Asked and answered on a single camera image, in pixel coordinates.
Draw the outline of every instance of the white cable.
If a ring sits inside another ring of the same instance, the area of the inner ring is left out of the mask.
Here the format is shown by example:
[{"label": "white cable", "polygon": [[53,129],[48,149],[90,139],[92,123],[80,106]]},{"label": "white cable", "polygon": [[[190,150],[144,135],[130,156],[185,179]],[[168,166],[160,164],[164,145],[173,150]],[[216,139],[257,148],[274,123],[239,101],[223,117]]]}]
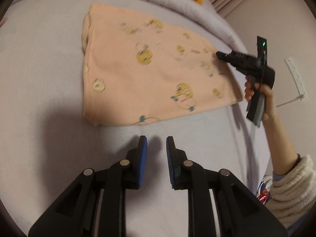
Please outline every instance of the white cable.
[{"label": "white cable", "polygon": [[278,105],[277,107],[280,107],[280,106],[286,105],[286,104],[288,104],[288,103],[291,103],[291,102],[294,102],[294,101],[297,101],[297,100],[299,100],[299,99],[303,99],[303,98],[304,98],[304,95],[303,95],[303,94],[301,94],[300,96],[296,97],[295,99],[290,100],[290,101],[285,102],[285,103],[282,103],[282,104]]}]

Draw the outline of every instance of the cream knit sweater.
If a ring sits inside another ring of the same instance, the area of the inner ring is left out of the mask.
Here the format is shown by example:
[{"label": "cream knit sweater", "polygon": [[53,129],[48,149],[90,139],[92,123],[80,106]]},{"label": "cream knit sweater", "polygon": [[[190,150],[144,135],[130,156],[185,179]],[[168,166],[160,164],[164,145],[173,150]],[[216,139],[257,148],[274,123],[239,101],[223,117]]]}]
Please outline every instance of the cream knit sweater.
[{"label": "cream knit sweater", "polygon": [[271,186],[272,199],[266,207],[284,225],[293,225],[306,215],[316,201],[316,171],[310,156]]}]

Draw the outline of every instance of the gray grip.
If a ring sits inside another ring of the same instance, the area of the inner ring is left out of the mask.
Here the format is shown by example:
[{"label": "gray grip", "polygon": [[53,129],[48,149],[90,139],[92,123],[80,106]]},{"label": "gray grip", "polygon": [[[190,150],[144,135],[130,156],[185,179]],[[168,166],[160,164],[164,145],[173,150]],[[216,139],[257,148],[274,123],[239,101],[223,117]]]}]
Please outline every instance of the gray grip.
[{"label": "gray grip", "polygon": [[255,116],[253,118],[253,123],[257,126],[260,127],[260,122],[262,120],[262,116],[264,113],[264,107],[265,107],[265,94],[262,92],[259,92],[259,100],[258,100],[258,105],[257,109],[255,112]]}]

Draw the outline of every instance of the folded towel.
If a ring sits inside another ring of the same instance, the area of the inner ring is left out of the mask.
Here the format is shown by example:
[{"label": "folded towel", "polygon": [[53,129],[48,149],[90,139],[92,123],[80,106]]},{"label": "folded towel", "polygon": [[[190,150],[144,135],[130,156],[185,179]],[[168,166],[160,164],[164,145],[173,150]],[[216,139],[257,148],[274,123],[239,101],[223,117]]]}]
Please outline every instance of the folded towel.
[{"label": "folded towel", "polygon": [[151,15],[92,5],[82,44],[84,117],[95,125],[148,124],[242,100],[207,40]]}]

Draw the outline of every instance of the cartoon print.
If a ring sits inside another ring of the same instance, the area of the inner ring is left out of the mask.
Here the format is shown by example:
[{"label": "cartoon print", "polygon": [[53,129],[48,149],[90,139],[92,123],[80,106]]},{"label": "cartoon print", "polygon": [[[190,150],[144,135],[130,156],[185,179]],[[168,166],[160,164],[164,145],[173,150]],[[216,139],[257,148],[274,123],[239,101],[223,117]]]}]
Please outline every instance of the cartoon print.
[{"label": "cartoon print", "polygon": [[203,68],[205,70],[205,73],[209,76],[212,77],[214,75],[214,69],[211,66],[211,64],[205,62],[205,61],[201,61],[201,68]]},{"label": "cartoon print", "polygon": [[124,33],[128,34],[128,35],[136,34],[138,32],[142,32],[142,30],[140,28],[127,26],[126,23],[121,23],[120,30],[123,31]]},{"label": "cartoon print", "polygon": [[237,103],[236,96],[235,96],[235,91],[233,84],[230,82],[230,92],[229,92],[230,100],[231,100],[231,105],[234,105]]},{"label": "cartoon print", "polygon": [[143,46],[143,50],[140,50],[136,55],[138,61],[142,64],[151,63],[152,56],[153,56],[153,53],[149,50],[149,46],[147,44],[145,44]]},{"label": "cartoon print", "polygon": [[186,63],[185,65],[188,67],[188,69],[194,69],[194,66],[190,63]]},{"label": "cartoon print", "polygon": [[155,28],[155,29],[162,29],[163,28],[163,23],[160,20],[157,19],[151,19],[147,25],[147,27],[150,26],[151,28]]},{"label": "cartoon print", "polygon": [[163,50],[163,48],[164,48],[163,43],[159,42],[159,43],[157,44],[157,47],[158,47],[159,49]]},{"label": "cartoon print", "polygon": [[178,84],[176,88],[176,94],[171,96],[181,109],[188,111],[194,111],[197,104],[196,100],[193,98],[193,91],[191,87],[186,83]]},{"label": "cartoon print", "polygon": [[93,83],[92,83],[92,90],[96,91],[96,92],[102,92],[105,89],[105,83],[103,81],[103,79],[96,79]]},{"label": "cartoon print", "polygon": [[155,123],[161,121],[161,119],[157,118],[157,117],[149,117],[147,118],[145,115],[140,116],[139,121],[135,124],[133,124],[133,126],[143,126],[143,125],[148,125],[151,123]]},{"label": "cartoon print", "polygon": [[181,45],[177,45],[176,50],[179,52],[181,56],[186,56],[185,49]]},{"label": "cartoon print", "polygon": [[197,51],[197,50],[194,50],[194,49],[191,49],[191,52],[192,53],[195,53],[195,54],[200,54],[201,52]]},{"label": "cartoon print", "polygon": [[221,92],[220,92],[217,88],[214,88],[214,89],[213,89],[213,94],[214,94],[217,98],[223,98],[223,96],[221,95]]},{"label": "cartoon print", "polygon": [[191,39],[191,36],[187,32],[184,32],[182,35],[185,36],[186,39]]}]

